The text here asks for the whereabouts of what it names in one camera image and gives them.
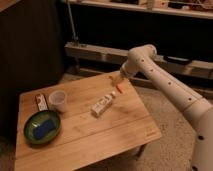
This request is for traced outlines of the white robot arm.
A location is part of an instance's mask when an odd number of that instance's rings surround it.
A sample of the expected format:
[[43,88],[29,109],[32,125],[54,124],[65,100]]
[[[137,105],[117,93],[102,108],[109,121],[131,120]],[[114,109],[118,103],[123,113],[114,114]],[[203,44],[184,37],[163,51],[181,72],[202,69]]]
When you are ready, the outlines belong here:
[[129,78],[141,72],[165,95],[196,131],[190,171],[213,171],[213,104],[159,67],[156,55],[151,44],[132,48],[120,73]]

